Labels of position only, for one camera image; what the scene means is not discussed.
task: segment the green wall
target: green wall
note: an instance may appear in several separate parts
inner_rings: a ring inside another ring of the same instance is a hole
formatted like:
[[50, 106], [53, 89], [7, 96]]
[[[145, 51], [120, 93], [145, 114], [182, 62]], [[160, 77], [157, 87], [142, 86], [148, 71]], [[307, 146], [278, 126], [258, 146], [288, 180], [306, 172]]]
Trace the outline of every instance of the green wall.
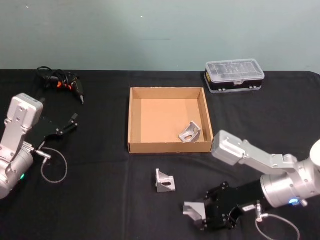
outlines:
[[0, 69], [320, 73], [320, 0], [1, 0]]

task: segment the white cable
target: white cable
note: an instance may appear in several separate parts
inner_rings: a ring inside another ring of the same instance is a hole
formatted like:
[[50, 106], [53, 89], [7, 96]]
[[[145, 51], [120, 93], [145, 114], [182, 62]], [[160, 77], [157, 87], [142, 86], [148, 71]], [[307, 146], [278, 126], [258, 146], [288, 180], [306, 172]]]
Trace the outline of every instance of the white cable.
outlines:
[[59, 184], [59, 183], [61, 183], [63, 180], [65, 180], [65, 178], [67, 177], [67, 174], [68, 174], [68, 163], [67, 163], [67, 160], [66, 160], [65, 156], [63, 156], [63, 154], [61, 152], [59, 152], [58, 150], [55, 150], [55, 149], [50, 148], [50, 147], [43, 147], [42, 149], [54, 151], [54, 152], [60, 154], [60, 156], [63, 158], [64, 163], [65, 163], [65, 173], [64, 173], [63, 178], [60, 179], [59, 181], [51, 181], [48, 178], [46, 178], [46, 176], [44, 175], [44, 166], [45, 166], [45, 164], [47, 162], [46, 159], [43, 161], [42, 166], [41, 166], [41, 175], [44, 178], [44, 180], [46, 180], [47, 182], [49, 182], [51, 184]]
[[[275, 219], [279, 219], [279, 220], [284, 221], [285, 223], [289, 224], [290, 226], [292, 226], [292, 227], [294, 228], [294, 230], [296, 231], [297, 240], [300, 240], [300, 231], [299, 231], [299, 229], [298, 229], [292, 222], [290, 222], [289, 220], [287, 220], [287, 219], [285, 219], [285, 218], [283, 218], [283, 217], [281, 217], [281, 216], [274, 215], [274, 214], [268, 214], [267, 216], [268, 216], [268, 217], [275, 218]], [[275, 240], [275, 239], [273, 239], [273, 238], [265, 235], [265, 234], [260, 230], [257, 221], [255, 221], [255, 227], [256, 227], [256, 229], [259, 231], [259, 233], [260, 233], [262, 236], [264, 236], [266, 239], [268, 239], [268, 240]]]

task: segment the cardboard box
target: cardboard box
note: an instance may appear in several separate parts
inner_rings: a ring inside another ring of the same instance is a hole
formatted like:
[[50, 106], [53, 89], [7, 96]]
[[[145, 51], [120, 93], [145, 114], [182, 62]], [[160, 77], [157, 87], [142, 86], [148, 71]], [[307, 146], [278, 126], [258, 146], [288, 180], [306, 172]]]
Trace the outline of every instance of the cardboard box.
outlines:
[[[197, 142], [178, 136], [194, 121], [201, 134]], [[211, 152], [213, 131], [200, 87], [133, 87], [130, 89], [128, 149], [130, 153]]]

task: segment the table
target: table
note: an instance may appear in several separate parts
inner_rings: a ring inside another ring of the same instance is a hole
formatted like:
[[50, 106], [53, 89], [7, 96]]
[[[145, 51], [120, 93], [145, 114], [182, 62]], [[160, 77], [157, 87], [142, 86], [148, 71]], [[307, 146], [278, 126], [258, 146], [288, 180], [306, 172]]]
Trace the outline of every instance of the table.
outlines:
[[[203, 197], [228, 181], [236, 187], [262, 175], [245, 165], [229, 166], [210, 153], [129, 154], [130, 87], [205, 87], [201, 72], [76, 71], [85, 91], [84, 105], [69, 92], [35, 91], [45, 97], [43, 116], [63, 125], [78, 113], [77, 131], [51, 142], [67, 158], [61, 184], [40, 175], [41, 159], [12, 193], [0, 200], [1, 240], [245, 240], [264, 239], [255, 213], [235, 230], [200, 232], [182, 214], [185, 201]], [[0, 120], [11, 98], [29, 93], [34, 71], [0, 71]], [[205, 89], [213, 132], [226, 130], [268, 153], [304, 160], [320, 139], [320, 76], [312, 72], [265, 72], [255, 92], [213, 95]], [[173, 175], [176, 192], [157, 193], [155, 170]], [[292, 221], [301, 239], [319, 239], [320, 201], [308, 207], [284, 206], [271, 213]], [[266, 219], [262, 227], [276, 239], [295, 239], [285, 223]]]

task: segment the clear plastic organizer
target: clear plastic organizer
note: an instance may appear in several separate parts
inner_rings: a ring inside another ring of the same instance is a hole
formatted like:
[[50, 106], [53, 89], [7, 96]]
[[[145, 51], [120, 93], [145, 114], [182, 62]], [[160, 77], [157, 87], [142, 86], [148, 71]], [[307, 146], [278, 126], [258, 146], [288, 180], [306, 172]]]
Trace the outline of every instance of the clear plastic organizer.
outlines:
[[255, 59], [211, 61], [206, 63], [205, 69], [206, 83], [213, 93], [257, 90], [265, 78]]

